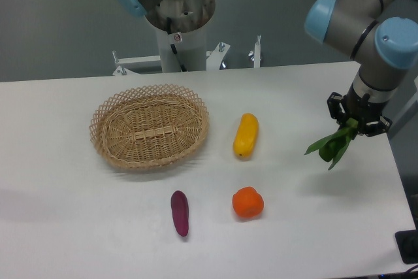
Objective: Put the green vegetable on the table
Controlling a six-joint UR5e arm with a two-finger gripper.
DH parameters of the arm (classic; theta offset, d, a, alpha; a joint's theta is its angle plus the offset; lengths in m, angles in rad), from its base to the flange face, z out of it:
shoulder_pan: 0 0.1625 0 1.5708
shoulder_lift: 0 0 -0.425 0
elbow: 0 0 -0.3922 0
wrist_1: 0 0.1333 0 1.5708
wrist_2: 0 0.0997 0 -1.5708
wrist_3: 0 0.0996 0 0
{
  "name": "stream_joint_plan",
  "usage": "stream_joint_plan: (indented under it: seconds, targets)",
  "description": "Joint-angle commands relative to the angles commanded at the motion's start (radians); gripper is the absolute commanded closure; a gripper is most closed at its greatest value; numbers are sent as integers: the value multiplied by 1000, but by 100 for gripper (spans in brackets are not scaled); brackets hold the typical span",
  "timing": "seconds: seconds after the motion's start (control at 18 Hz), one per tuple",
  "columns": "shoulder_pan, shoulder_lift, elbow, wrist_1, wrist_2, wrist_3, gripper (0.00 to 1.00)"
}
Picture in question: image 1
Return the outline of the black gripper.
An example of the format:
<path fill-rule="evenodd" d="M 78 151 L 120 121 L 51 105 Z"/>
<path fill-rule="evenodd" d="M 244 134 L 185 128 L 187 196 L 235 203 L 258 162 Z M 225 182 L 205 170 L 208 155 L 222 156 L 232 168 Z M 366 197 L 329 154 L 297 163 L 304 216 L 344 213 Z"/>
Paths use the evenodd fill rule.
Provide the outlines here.
<path fill-rule="evenodd" d="M 387 133 L 392 126 L 392 120 L 382 116 L 387 104 L 370 102 L 370 94 L 359 97 L 354 91 L 345 96 L 332 92 L 327 99 L 327 106 L 332 119 L 340 127 L 345 127 L 349 119 L 357 122 L 357 133 L 367 137 L 375 137 Z"/>

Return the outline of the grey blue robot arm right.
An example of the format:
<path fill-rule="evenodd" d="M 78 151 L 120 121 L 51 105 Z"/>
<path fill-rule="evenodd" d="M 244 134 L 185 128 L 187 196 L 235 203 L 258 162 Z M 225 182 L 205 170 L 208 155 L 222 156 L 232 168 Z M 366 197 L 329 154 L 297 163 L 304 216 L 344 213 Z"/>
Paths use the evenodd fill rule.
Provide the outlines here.
<path fill-rule="evenodd" d="M 327 103 L 341 127 L 353 119 L 357 133 L 368 137 L 390 129 L 383 109 L 417 63 L 417 23 L 399 17 L 378 21 L 393 1 L 317 0 L 304 24 L 309 36 L 360 65 L 348 93 L 333 93 Z"/>

